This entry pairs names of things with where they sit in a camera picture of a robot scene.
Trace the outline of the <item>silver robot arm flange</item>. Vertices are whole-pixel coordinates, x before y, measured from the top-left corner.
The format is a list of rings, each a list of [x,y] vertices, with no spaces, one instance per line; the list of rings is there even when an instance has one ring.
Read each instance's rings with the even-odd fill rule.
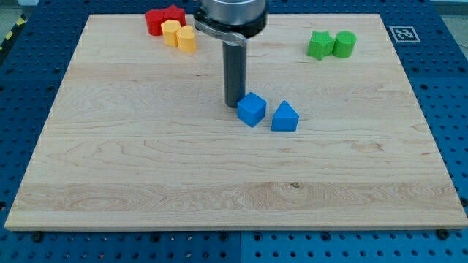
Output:
[[[267,0],[201,0],[193,13],[195,28],[231,45],[246,47],[268,18]]]

